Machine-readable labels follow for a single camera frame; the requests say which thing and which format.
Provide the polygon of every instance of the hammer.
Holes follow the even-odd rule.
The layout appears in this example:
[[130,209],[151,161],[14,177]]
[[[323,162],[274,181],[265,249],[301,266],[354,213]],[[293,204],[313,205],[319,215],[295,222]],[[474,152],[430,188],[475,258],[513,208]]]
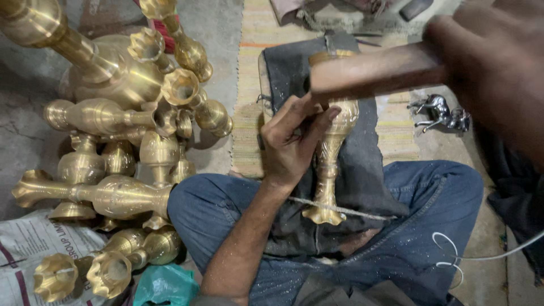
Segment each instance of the hammer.
[[445,80],[444,66],[424,42],[326,61],[310,71],[312,95],[320,99],[373,97]]

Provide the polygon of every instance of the green plastic bag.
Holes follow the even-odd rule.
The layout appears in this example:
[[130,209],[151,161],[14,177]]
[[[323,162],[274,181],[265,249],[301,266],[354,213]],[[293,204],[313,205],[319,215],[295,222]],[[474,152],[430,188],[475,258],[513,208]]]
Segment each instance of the green plastic bag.
[[188,306],[200,287],[194,280],[194,272],[169,264],[149,266],[142,273],[133,306],[167,304]]

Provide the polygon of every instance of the silver horse figurine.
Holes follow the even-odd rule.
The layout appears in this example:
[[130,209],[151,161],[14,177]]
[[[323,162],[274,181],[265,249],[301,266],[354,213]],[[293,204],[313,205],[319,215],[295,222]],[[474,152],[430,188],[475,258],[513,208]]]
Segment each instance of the silver horse figurine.
[[441,95],[429,95],[426,100],[419,100],[408,104],[407,108],[419,107],[416,114],[419,114],[423,109],[428,109],[429,121],[420,121],[415,126],[426,125],[423,128],[425,133],[431,127],[437,124],[443,124],[448,128],[455,128],[463,132],[468,131],[470,126],[470,114],[461,107],[453,109],[451,112],[446,100]]

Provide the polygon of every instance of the craftsman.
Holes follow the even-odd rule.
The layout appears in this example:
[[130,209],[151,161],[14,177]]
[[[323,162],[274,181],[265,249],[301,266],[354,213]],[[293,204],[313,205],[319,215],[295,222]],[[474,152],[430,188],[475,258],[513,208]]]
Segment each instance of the craftsman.
[[[544,27],[532,20],[542,18],[543,12],[543,2],[536,0],[500,1],[493,8],[462,5],[453,18],[434,18],[424,36],[445,63],[447,85],[461,105],[540,166]],[[339,262],[263,257],[276,212],[341,111],[331,107],[315,116],[305,134],[295,134],[303,120],[316,114],[316,104],[309,94],[290,97],[262,127],[268,165],[262,183],[205,174],[173,190],[169,216],[203,273],[200,296],[193,304],[453,305],[448,289],[455,268],[435,266],[449,257],[431,235],[446,234],[460,255],[465,249],[483,183],[474,169],[462,164],[387,165],[385,185],[409,207],[410,215],[363,233],[360,249]]]

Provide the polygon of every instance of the cracked cement floor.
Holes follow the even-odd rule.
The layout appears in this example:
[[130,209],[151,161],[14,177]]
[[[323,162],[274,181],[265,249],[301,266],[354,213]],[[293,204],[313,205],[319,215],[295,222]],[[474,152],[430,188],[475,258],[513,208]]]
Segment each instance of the cracked cement floor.
[[[443,1],[435,1],[451,6]],[[89,37],[111,33],[133,33],[146,26],[138,7],[132,1],[110,0],[61,0],[70,26]],[[178,5],[178,13],[189,36],[197,38],[206,48],[209,61],[214,65],[214,75],[204,88],[208,96],[222,102],[230,115],[237,96],[237,54],[240,41],[243,0],[185,0]],[[423,17],[428,18],[432,11]],[[0,35],[0,203],[1,219],[13,219],[28,213],[16,206],[10,194],[13,185],[27,169],[43,169],[50,174],[57,172],[62,149],[68,143],[66,133],[55,131],[42,119],[43,106],[58,98],[57,87],[68,62],[49,49],[22,48]],[[414,91],[414,97],[426,93],[442,93],[453,107],[456,100],[445,87]],[[484,177],[485,194],[492,190],[492,182],[486,176],[477,154],[471,132],[463,136],[430,131],[416,135],[422,160],[446,159],[468,164]],[[227,173],[231,166],[229,150],[232,138],[217,139],[195,126],[194,139],[187,152],[199,173]],[[140,167],[139,177],[149,182],[150,173]],[[55,201],[39,207],[54,205]],[[484,202],[480,209],[477,226],[465,251],[465,256],[481,256],[502,252],[499,243],[505,227]],[[523,256],[510,260],[508,282],[506,261],[463,262],[465,282],[452,291],[467,306],[507,305],[521,301],[530,294],[542,295],[542,291],[529,287],[532,277]],[[523,301],[524,305],[537,305],[542,298]]]

